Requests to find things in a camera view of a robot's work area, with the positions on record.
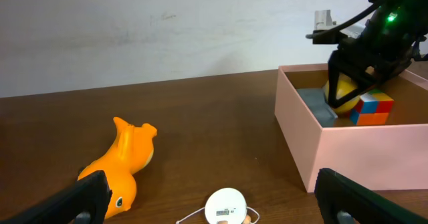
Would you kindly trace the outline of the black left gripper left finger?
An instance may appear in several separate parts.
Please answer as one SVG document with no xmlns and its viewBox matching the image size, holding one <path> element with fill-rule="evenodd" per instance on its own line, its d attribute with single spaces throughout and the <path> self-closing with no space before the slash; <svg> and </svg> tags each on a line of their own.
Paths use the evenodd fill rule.
<svg viewBox="0 0 428 224">
<path fill-rule="evenodd" d="M 2 223 L 103 223 L 112 197 L 104 171 L 95 171 Z"/>
</svg>

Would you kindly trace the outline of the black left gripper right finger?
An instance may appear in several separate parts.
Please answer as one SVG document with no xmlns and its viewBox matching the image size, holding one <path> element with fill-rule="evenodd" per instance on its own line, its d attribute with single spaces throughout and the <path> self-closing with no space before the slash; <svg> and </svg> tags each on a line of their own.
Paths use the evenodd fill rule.
<svg viewBox="0 0 428 224">
<path fill-rule="evenodd" d="M 328 224 L 427 224 L 426 218 L 402 208 L 330 168 L 319 170 L 314 193 L 323 221 Z"/>
</svg>

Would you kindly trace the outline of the yellow grey ball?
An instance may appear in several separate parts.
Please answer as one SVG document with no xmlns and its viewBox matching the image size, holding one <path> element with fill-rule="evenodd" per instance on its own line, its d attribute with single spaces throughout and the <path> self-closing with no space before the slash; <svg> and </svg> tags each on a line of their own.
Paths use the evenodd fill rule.
<svg viewBox="0 0 428 224">
<path fill-rule="evenodd" d="M 326 102 L 328 101 L 328 93 L 329 93 L 329 82 L 326 82 L 326 84 L 323 86 L 324 91 L 324 97 L 326 99 Z M 351 91 L 355 90 L 357 88 L 357 85 L 346 76 L 340 76 L 338 79 L 338 85 L 337 85 L 337 91 L 336 91 L 336 98 L 339 99 L 341 97 L 344 97 L 345 95 L 351 93 Z M 338 108 L 332 108 L 333 111 L 337 115 L 346 114 L 347 112 L 350 112 L 359 102 L 359 96 L 347 101 L 343 105 L 341 105 Z"/>
</svg>

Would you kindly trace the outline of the colourful puzzle cube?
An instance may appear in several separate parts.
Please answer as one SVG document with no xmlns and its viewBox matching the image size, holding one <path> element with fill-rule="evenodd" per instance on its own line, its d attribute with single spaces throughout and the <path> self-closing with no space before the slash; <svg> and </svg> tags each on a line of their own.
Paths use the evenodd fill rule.
<svg viewBox="0 0 428 224">
<path fill-rule="evenodd" d="M 356 126 L 383 125 L 389 117 L 395 101 L 373 89 L 360 96 L 357 105 L 350 112 L 350 120 Z"/>
</svg>

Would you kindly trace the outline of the yellow grey toy truck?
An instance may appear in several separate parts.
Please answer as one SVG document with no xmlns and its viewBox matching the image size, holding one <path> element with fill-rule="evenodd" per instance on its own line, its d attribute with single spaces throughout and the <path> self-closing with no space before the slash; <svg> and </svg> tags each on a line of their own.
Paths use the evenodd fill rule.
<svg viewBox="0 0 428 224">
<path fill-rule="evenodd" d="M 322 127 L 334 126 L 338 116 L 326 103 L 322 88 L 299 88 L 297 93 Z"/>
</svg>

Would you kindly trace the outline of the orange rubber fish toy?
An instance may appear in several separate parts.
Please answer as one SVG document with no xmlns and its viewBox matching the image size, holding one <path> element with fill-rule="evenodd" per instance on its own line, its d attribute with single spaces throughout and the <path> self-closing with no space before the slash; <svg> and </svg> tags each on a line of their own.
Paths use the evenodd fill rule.
<svg viewBox="0 0 428 224">
<path fill-rule="evenodd" d="M 153 138 L 157 129 L 149 123 L 135 126 L 114 117 L 116 137 L 100 158 L 84 167 L 78 175 L 82 179 L 95 171 L 104 171 L 112 191 L 105 219 L 130 210 L 137 194 L 134 174 L 148 165 L 154 154 Z"/>
</svg>

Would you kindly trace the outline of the white wooden paddle toy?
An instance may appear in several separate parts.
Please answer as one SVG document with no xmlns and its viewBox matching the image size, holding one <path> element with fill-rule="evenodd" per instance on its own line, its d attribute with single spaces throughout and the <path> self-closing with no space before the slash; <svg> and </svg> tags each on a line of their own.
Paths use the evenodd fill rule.
<svg viewBox="0 0 428 224">
<path fill-rule="evenodd" d="M 204 207 L 175 223 L 180 224 L 201 211 L 208 224 L 256 224 L 260 220 L 260 214 L 247 205 L 245 197 L 240 191 L 226 187 L 210 195 Z"/>
</svg>

